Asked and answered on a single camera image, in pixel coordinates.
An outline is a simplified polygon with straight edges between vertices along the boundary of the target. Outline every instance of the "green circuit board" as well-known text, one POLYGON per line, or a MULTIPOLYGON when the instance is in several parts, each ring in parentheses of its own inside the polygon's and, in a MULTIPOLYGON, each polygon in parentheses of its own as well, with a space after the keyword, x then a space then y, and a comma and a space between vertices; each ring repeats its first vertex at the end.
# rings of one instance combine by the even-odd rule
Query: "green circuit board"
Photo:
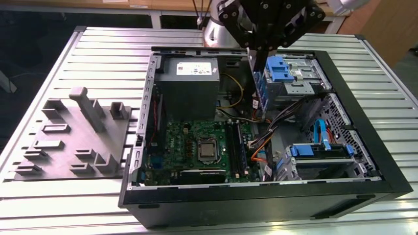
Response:
MULTIPOLYGON (((251 126, 240 123, 240 134, 244 143, 252 139, 251 126)), ((161 162, 158 169, 146 172, 146 185, 169 185, 174 171, 181 169, 220 169, 227 171, 227 182, 251 182, 257 177, 257 171, 248 169, 248 175, 233 177, 229 173, 228 148, 225 142, 224 122, 188 121, 168 122, 165 133, 165 153, 157 160, 161 162), (211 139, 216 141, 217 160, 201 162, 198 160, 197 140, 211 139)))

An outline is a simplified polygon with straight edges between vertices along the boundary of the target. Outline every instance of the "open computer tower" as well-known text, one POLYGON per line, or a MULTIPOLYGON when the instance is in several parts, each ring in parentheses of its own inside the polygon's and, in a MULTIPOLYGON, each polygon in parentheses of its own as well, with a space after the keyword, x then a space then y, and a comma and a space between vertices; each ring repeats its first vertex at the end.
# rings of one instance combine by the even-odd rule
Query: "open computer tower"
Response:
POLYGON ((340 217, 411 187, 324 51, 153 47, 118 206, 148 227, 340 217))

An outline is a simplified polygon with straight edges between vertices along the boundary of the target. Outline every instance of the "cpu socket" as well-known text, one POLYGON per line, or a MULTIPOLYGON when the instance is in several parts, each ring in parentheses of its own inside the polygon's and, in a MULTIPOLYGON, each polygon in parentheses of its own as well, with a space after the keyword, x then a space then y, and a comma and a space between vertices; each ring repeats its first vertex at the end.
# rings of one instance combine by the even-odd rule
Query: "cpu socket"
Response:
POLYGON ((197 160, 202 164, 212 164, 217 162, 217 144, 215 138, 198 138, 197 139, 197 160))

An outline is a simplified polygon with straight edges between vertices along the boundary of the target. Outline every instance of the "floor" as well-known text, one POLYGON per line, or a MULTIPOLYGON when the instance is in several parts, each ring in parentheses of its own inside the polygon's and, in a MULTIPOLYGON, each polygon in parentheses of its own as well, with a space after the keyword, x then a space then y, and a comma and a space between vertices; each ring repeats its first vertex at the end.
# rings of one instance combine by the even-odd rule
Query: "floor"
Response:
MULTIPOLYGON (((0 71, 17 91, 0 90, 0 152, 77 25, 150 28, 148 16, 0 12, 0 71), (13 37, 12 41, 1 35, 13 37)), ((164 28, 194 29, 189 17, 161 19, 164 28)), ((418 57, 408 52, 393 71, 418 96, 418 57)))

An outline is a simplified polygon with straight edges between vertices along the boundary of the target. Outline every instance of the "yellow wire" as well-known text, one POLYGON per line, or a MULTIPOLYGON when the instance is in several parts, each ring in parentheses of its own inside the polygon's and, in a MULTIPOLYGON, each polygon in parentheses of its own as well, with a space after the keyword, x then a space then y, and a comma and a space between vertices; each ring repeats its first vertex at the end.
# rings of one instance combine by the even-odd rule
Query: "yellow wire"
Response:
POLYGON ((240 89, 240 97, 239 97, 239 100, 236 101, 236 103, 228 105, 228 106, 219 106, 216 107, 217 109, 228 109, 228 108, 232 108, 235 105, 239 104, 239 102, 241 101, 241 98, 243 98, 243 88, 241 88, 241 85, 239 84, 239 82, 236 81, 236 79, 228 75, 227 73, 220 73, 220 75, 225 75, 229 79, 232 79, 232 81, 235 81, 236 85, 239 86, 239 89, 240 89))

